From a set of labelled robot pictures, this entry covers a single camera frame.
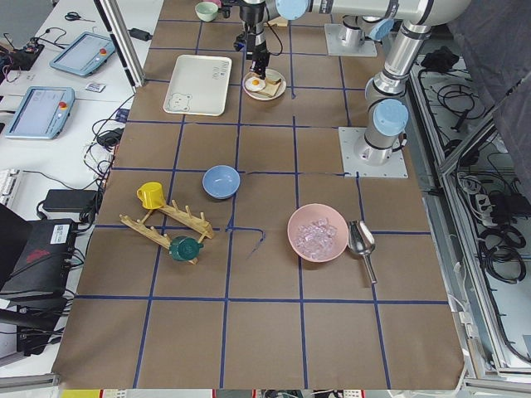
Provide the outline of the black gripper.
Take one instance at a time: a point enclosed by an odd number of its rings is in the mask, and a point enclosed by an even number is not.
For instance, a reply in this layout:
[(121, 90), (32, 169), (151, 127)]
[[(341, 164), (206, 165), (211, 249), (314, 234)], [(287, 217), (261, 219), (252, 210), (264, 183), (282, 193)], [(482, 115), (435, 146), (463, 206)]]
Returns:
[(269, 65), (270, 53), (267, 49), (265, 34), (249, 33), (246, 38), (246, 59), (251, 61), (250, 71), (253, 76), (260, 74), (266, 78), (266, 68)]

